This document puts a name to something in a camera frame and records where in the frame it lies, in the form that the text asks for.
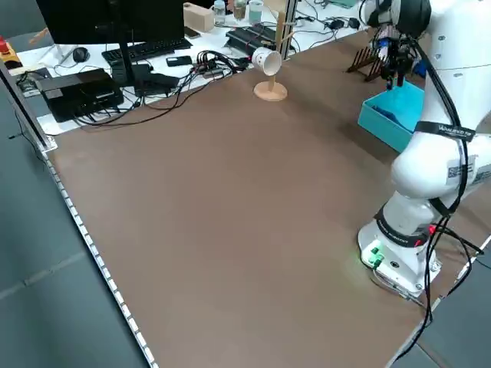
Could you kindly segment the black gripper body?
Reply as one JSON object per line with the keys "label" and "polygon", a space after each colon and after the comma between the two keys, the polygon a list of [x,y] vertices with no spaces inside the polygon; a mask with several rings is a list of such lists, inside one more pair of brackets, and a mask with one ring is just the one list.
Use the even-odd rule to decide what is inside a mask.
{"label": "black gripper body", "polygon": [[386,67],[399,67],[407,60],[406,46],[400,39],[387,39]]}

